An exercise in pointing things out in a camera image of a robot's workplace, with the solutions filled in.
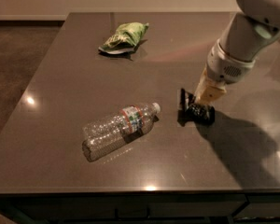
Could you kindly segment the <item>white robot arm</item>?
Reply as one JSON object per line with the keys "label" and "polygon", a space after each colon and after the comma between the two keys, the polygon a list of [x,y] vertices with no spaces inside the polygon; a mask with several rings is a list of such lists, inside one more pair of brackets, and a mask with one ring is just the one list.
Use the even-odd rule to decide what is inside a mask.
{"label": "white robot arm", "polygon": [[237,12],[211,48],[195,91],[209,105],[254,67],[258,54],[280,39],[280,0],[236,0]]}

